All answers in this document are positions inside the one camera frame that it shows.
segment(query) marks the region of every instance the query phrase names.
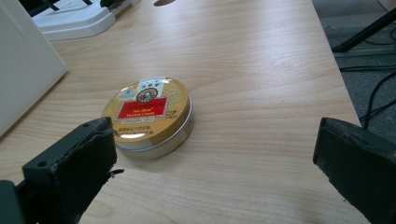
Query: tin lid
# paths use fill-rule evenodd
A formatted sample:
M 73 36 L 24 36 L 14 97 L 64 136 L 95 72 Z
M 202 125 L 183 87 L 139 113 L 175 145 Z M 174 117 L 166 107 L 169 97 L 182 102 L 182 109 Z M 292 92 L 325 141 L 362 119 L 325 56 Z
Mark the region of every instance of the tin lid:
M 118 147 L 140 151 L 176 133 L 190 114 L 190 105 L 181 82 L 170 77 L 150 77 L 118 92 L 102 116 L 112 118 Z

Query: logo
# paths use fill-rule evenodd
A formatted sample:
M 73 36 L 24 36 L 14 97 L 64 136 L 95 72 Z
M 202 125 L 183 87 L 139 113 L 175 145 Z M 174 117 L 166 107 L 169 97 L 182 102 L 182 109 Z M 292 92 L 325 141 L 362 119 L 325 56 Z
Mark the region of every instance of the logo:
M 158 91 L 154 88 L 147 88 L 142 90 L 136 95 L 136 100 L 140 103 L 147 103 L 150 102 L 152 99 L 157 97 Z

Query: wooden table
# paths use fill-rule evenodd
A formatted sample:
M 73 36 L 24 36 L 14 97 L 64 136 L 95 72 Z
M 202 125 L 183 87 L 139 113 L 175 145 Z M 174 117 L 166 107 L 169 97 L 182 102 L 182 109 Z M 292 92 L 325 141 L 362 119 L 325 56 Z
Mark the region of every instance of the wooden table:
M 68 73 L 0 140 L 0 178 L 129 82 L 182 81 L 195 125 L 153 161 L 119 154 L 81 223 L 366 223 L 312 156 L 320 118 L 358 123 L 309 0 L 142 0 L 106 32 L 53 42 Z

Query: round tin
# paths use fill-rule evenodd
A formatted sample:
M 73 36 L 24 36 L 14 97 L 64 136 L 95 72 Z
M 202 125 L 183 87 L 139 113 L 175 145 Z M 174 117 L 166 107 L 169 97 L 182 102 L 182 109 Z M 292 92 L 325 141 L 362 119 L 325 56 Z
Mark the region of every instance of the round tin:
M 116 148 L 125 155 L 150 160 L 170 153 L 189 136 L 192 103 L 184 85 L 170 77 L 150 77 L 132 83 L 106 105 Z

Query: desk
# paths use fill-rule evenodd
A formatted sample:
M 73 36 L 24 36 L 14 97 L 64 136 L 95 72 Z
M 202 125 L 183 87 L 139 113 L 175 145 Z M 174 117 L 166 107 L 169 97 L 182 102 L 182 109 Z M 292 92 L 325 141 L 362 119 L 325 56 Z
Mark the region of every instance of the desk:
M 320 118 L 358 119 L 311 1 L 153 3 L 52 43 L 69 72 L 1 138 L 0 178 L 22 181 L 127 83 L 167 76 L 190 92 L 190 137 L 158 160 L 119 154 L 81 223 L 366 223 L 312 162 Z

